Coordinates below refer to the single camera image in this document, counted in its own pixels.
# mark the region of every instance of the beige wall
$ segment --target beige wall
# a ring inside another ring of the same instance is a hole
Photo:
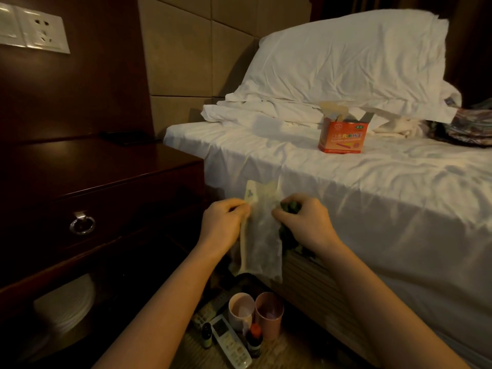
[[[233,92],[258,41],[309,22],[309,0],[139,0],[154,130],[202,121]]]

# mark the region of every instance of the orange bottle cap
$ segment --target orange bottle cap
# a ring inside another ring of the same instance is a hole
[[[253,337],[255,339],[259,339],[260,336],[261,336],[261,328],[260,328],[260,325],[254,323],[254,324],[251,324],[251,327],[249,328],[249,330],[251,331],[251,335],[253,335]]]

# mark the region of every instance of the left hand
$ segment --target left hand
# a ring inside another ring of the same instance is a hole
[[[249,204],[239,198],[212,203],[203,213],[200,239],[196,247],[220,260],[238,239],[241,222],[250,213]]]

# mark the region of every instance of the forearm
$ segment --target forearm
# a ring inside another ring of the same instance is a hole
[[[94,366],[167,368],[219,259],[197,246]]]
[[[320,258],[364,327],[385,368],[468,368],[348,247]]]

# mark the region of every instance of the white bed sheet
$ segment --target white bed sheet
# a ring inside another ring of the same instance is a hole
[[[164,143],[205,159],[206,184],[226,198],[242,197],[249,179],[318,197],[407,305],[492,367],[492,150],[367,136],[362,154],[327,155],[319,132],[204,122],[171,126]]]

